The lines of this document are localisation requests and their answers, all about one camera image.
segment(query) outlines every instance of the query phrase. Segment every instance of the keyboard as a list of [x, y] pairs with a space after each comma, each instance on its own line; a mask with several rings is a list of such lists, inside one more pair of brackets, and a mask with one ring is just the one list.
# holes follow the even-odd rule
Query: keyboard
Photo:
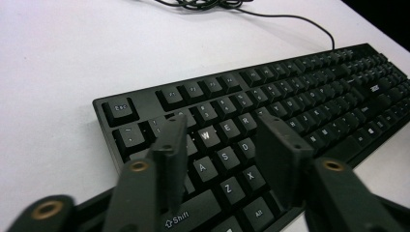
[[314, 156], [352, 167], [409, 121], [410, 80], [369, 44], [210, 74], [93, 101], [120, 172], [174, 115], [188, 118], [188, 175], [163, 231], [279, 231], [285, 210], [254, 161], [259, 114], [282, 119]]

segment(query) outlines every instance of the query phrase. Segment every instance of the keyboard key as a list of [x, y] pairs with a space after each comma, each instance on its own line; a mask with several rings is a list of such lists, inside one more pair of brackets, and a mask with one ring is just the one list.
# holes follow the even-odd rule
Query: keyboard key
[[249, 226], [246, 231], [262, 231], [275, 219], [262, 197], [247, 205], [243, 213], [247, 222], [246, 225]]
[[220, 205], [210, 190], [184, 202], [176, 216], [161, 216], [161, 231], [191, 231], [220, 214]]
[[185, 106], [184, 99], [174, 86], [163, 87], [162, 90], [157, 93], [161, 105], [165, 111], [170, 111], [172, 109]]
[[188, 131], [193, 131], [195, 130], [198, 125], [196, 124], [195, 119], [192, 117], [192, 114], [190, 113], [189, 109], [183, 109], [180, 111], [175, 112], [176, 115], [185, 115], [187, 116], [187, 130]]
[[272, 72], [266, 66], [258, 68], [256, 69], [256, 71], [259, 73], [260, 76], [262, 76], [265, 79], [266, 83], [278, 80], [278, 74], [276, 72]]
[[179, 90], [187, 104], [193, 104], [206, 100], [204, 92], [195, 81], [180, 86]]
[[196, 133], [196, 141], [198, 142], [199, 149], [206, 152], [220, 145], [220, 138], [217, 136], [213, 126], [199, 130]]
[[200, 104], [191, 110], [196, 122], [198, 122], [201, 127], [212, 125], [218, 121], [217, 112], [215, 112], [215, 109], [208, 102]]
[[134, 120], [138, 120], [138, 115], [132, 110], [132, 101], [127, 98], [110, 100], [103, 104], [106, 119], [111, 127], [116, 127]]
[[228, 119], [219, 123], [217, 129], [220, 138], [225, 144], [231, 143], [241, 135], [232, 119]]
[[130, 154], [143, 150], [147, 141], [138, 125], [123, 127], [114, 131], [114, 137], [121, 153]]
[[148, 126], [150, 128], [149, 129], [150, 139], [152, 141], [155, 141], [155, 139], [161, 135], [161, 130], [165, 122], [166, 122], [166, 119], [164, 116], [160, 116], [158, 118], [148, 120]]
[[249, 113], [240, 115], [235, 120], [238, 125], [241, 134], [245, 137], [248, 137], [250, 134], [253, 134], [256, 131], [256, 122], [253, 120], [252, 116]]
[[230, 206], [234, 206], [245, 199], [245, 193], [235, 177], [220, 183], [220, 192], [224, 202], [226, 202], [224, 204], [226, 209], [231, 209]]
[[242, 232], [238, 220], [235, 217], [226, 219], [223, 223], [211, 230], [211, 232]]
[[258, 193], [266, 185], [265, 180], [255, 165], [242, 172], [242, 180], [244, 189], [249, 196]]
[[217, 169], [214, 167], [209, 157], [195, 160], [193, 166], [202, 183], [209, 182], [218, 176]]
[[247, 70], [245, 72], [241, 72], [241, 76], [249, 87], [258, 86], [260, 84], [263, 84], [264, 82], [264, 79], [260, 77], [256, 70]]
[[238, 112], [235, 105], [229, 98], [214, 101], [213, 105], [222, 120], [231, 118]]
[[223, 95], [222, 86], [220, 86], [220, 83], [214, 77], [210, 77], [199, 82], [199, 85], [202, 87], [202, 90], [208, 99], [213, 99]]
[[218, 80], [220, 81], [220, 85], [225, 90], [226, 94], [231, 94], [242, 90], [241, 85], [239, 85], [233, 74], [224, 74], [219, 77]]
[[232, 172], [241, 164], [231, 147], [217, 151], [216, 165], [222, 175]]
[[239, 159], [243, 164], [247, 164], [248, 161], [255, 157], [255, 145], [250, 138], [246, 138], [238, 142], [235, 150], [237, 151], [236, 154], [239, 155]]
[[260, 107], [268, 103], [268, 97], [262, 92], [260, 88], [253, 89], [248, 92], [250, 99], [253, 101], [255, 107]]
[[245, 93], [236, 94], [231, 97], [231, 100], [235, 104], [239, 113], [245, 113], [250, 111], [251, 109], [254, 109], [253, 102]]

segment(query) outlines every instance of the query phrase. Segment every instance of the function key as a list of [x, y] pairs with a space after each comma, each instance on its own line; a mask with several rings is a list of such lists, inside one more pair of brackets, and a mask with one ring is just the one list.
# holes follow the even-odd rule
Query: function key
[[256, 70], [241, 72], [241, 76], [249, 87], [258, 86], [264, 82], [264, 79], [256, 72]]
[[279, 76], [276, 72], [272, 72], [268, 67], [264, 66], [256, 69], [260, 76], [265, 78], [265, 82], [272, 82], [278, 80]]
[[242, 90], [241, 85], [239, 85], [233, 74], [224, 74], [223, 76], [218, 77], [218, 80], [220, 81], [220, 84], [226, 94], [231, 94]]
[[108, 124], [111, 127], [120, 126], [139, 117], [133, 110], [132, 100], [127, 98], [118, 98], [110, 100], [102, 105]]
[[216, 98], [224, 94], [222, 86], [220, 86], [220, 83], [214, 77], [207, 78], [199, 82], [199, 85], [202, 87], [202, 90], [209, 99]]
[[181, 94], [174, 86], [163, 87], [157, 92], [161, 105], [165, 111], [180, 108], [185, 105]]
[[187, 104], [193, 104], [206, 100], [204, 92], [199, 87], [198, 83], [190, 82], [179, 87], [182, 96]]

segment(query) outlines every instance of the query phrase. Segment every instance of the black key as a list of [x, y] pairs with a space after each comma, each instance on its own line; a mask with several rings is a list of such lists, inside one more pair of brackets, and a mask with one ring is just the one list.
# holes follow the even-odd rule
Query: black key
[[295, 130], [297, 133], [304, 133], [307, 131], [307, 126], [305, 126], [304, 123], [299, 121], [297, 118], [291, 118], [286, 121], [287, 125], [289, 125], [290, 128]]
[[192, 181], [190, 180], [190, 177], [188, 175], [185, 178], [184, 191], [186, 195], [190, 195], [195, 191], [195, 187], [193, 186]]
[[195, 115], [196, 122], [201, 127], [212, 125], [218, 121], [218, 114], [214, 108], [208, 103], [203, 103], [191, 109], [193, 115]]
[[191, 231], [221, 212], [220, 205], [210, 190], [184, 202], [176, 216], [161, 216], [161, 231]]
[[246, 231], [262, 231], [274, 221], [274, 215], [271, 210], [269, 210], [262, 197], [257, 198], [247, 205], [244, 208], [243, 213], [245, 215], [245, 220], [248, 223]]
[[271, 109], [272, 114], [282, 119], [285, 119], [290, 115], [290, 112], [288, 112], [288, 110], [286, 109], [287, 107], [283, 107], [280, 102], [272, 103], [268, 106], [268, 108]]
[[284, 66], [280, 65], [280, 64], [274, 64], [272, 66], [272, 69], [278, 73], [279, 78], [284, 78], [287, 76], [286, 70], [284, 69]]
[[231, 94], [242, 90], [241, 85], [239, 85], [233, 74], [224, 74], [219, 77], [219, 80], [226, 94]]
[[202, 87], [202, 90], [209, 99], [216, 98], [224, 94], [222, 86], [220, 86], [220, 83], [214, 77], [207, 78], [199, 82], [199, 85]]
[[341, 118], [335, 119], [329, 125], [333, 128], [333, 131], [337, 134], [337, 138], [344, 137], [350, 131], [349, 125], [347, 125]]
[[241, 134], [245, 137], [248, 137], [250, 134], [253, 134], [256, 131], [256, 122], [253, 120], [252, 116], [249, 113], [240, 115], [235, 119], [236, 124], [241, 131]]
[[377, 116], [373, 122], [381, 131], [386, 131], [390, 128], [388, 122], [381, 115]]
[[324, 127], [317, 130], [317, 133], [323, 138], [326, 146], [335, 142], [337, 140], [337, 134], [333, 131], [330, 125], [325, 125]]
[[195, 81], [188, 82], [179, 87], [181, 95], [187, 104], [193, 104], [206, 100], [204, 92]]
[[162, 90], [157, 93], [165, 111], [185, 106], [184, 99], [174, 86], [163, 87]]
[[260, 88], [248, 91], [250, 99], [253, 101], [255, 107], [260, 107], [268, 103], [268, 97], [262, 92]]
[[231, 97], [231, 100], [235, 104], [239, 113], [245, 113], [250, 111], [251, 109], [254, 109], [253, 102], [245, 93], [236, 94]]
[[241, 72], [241, 76], [249, 87], [258, 86], [264, 82], [264, 79], [260, 77], [256, 70]]
[[281, 80], [279, 82], [276, 82], [275, 84], [280, 87], [285, 98], [296, 94], [296, 91], [286, 80]]
[[189, 109], [183, 109], [180, 111], [175, 112], [176, 115], [185, 115], [187, 116], [187, 130], [188, 131], [193, 131], [195, 130], [198, 125], [196, 124], [195, 119], [192, 117], [192, 114], [190, 113]]
[[216, 161], [217, 168], [222, 175], [226, 175], [241, 164], [231, 147], [218, 151]]
[[292, 61], [285, 61], [284, 66], [289, 70], [289, 75], [296, 75], [299, 72], [297, 66]]
[[254, 195], [266, 185], [265, 180], [255, 165], [242, 172], [243, 186], [247, 195]]
[[235, 217], [226, 219], [223, 223], [211, 230], [211, 232], [242, 232], [238, 220]]
[[220, 138], [225, 144], [231, 143], [241, 135], [238, 128], [233, 123], [232, 119], [228, 119], [226, 121], [219, 123], [217, 129]]
[[314, 107], [314, 100], [309, 94], [302, 93], [300, 95], [297, 95], [296, 98], [302, 104], [302, 107], [303, 107], [302, 110], [305, 110], [305, 108]]
[[187, 155], [194, 156], [198, 153], [198, 149], [196, 149], [195, 144], [193, 144], [192, 139], [190, 138], [190, 135], [187, 134]]
[[225, 208], [230, 209], [230, 206], [238, 204], [245, 199], [245, 193], [239, 185], [235, 177], [231, 177], [220, 183], [220, 191], [225, 202]]
[[322, 139], [317, 131], [307, 135], [305, 140], [315, 149], [314, 152], [322, 150], [326, 146], [326, 142]]
[[265, 91], [270, 102], [276, 102], [282, 99], [282, 93], [274, 84], [266, 85], [262, 87], [262, 90]]
[[150, 139], [154, 141], [161, 135], [161, 130], [163, 125], [166, 123], [166, 119], [164, 116], [160, 116], [155, 119], [148, 120], [148, 125], [150, 128]]
[[116, 127], [139, 119], [136, 112], [133, 112], [132, 110], [131, 99], [119, 98], [110, 100], [103, 104], [102, 107], [104, 108], [108, 124], [111, 127]]
[[262, 115], [262, 114], [267, 114], [267, 115], [269, 115], [269, 114], [271, 114], [271, 113], [269, 112], [269, 110], [268, 110], [266, 107], [260, 107], [260, 108], [258, 108], [258, 109], [255, 109], [255, 110], [252, 112], [252, 114], [253, 114], [255, 117], [257, 117], [258, 115]]
[[229, 98], [223, 98], [214, 101], [213, 105], [222, 120], [231, 118], [237, 113], [235, 105]]
[[351, 136], [363, 148], [370, 144], [372, 141], [372, 138], [368, 136], [368, 132], [363, 129], [355, 131]]
[[147, 141], [138, 125], [120, 128], [114, 131], [114, 137], [121, 153], [130, 154], [143, 150]]
[[265, 79], [265, 83], [269, 83], [275, 80], [278, 80], [278, 74], [276, 72], [272, 72], [268, 67], [264, 66], [262, 68], [256, 69], [260, 76], [263, 76]]
[[241, 160], [241, 163], [247, 164], [248, 161], [252, 160], [255, 157], [255, 145], [253, 144], [250, 138], [246, 138], [240, 142], [238, 142], [236, 146], [236, 151]]
[[213, 126], [199, 130], [196, 133], [196, 141], [198, 142], [199, 149], [206, 152], [220, 145], [220, 139], [215, 133]]
[[289, 113], [289, 116], [298, 114], [302, 111], [302, 108], [299, 106], [299, 103], [295, 98], [283, 100], [282, 105], [285, 105], [287, 107], [287, 112]]
[[214, 167], [209, 157], [195, 160], [193, 166], [202, 183], [209, 182], [218, 176], [217, 169]]
[[299, 119], [300, 122], [305, 123], [306, 131], [311, 131], [314, 128], [319, 126], [319, 122], [317, 122], [309, 113], [305, 112], [296, 117]]
[[369, 122], [363, 126], [363, 130], [368, 136], [375, 139], [382, 134], [382, 131], [376, 126], [374, 122]]
[[308, 90], [307, 94], [313, 99], [313, 104], [317, 105], [325, 101], [325, 96], [320, 93], [317, 89]]

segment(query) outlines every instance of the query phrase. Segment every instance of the keyboard cable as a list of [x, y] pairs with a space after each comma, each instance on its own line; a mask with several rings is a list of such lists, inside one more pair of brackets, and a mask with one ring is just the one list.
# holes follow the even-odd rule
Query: keyboard cable
[[323, 31], [332, 41], [332, 50], [335, 50], [335, 39], [333, 38], [332, 34], [328, 32], [325, 28], [317, 24], [316, 22], [293, 14], [258, 14], [253, 12], [248, 12], [243, 9], [240, 9], [244, 2], [252, 2], [253, 0], [175, 0], [177, 3], [169, 3], [162, 0], [154, 0], [156, 2], [162, 3], [168, 7], [182, 7], [191, 11], [208, 11], [213, 9], [216, 6], [222, 7], [227, 10], [235, 10], [244, 14], [260, 16], [260, 17], [290, 17], [290, 18], [297, 18], [303, 21], [306, 21], [321, 31]]

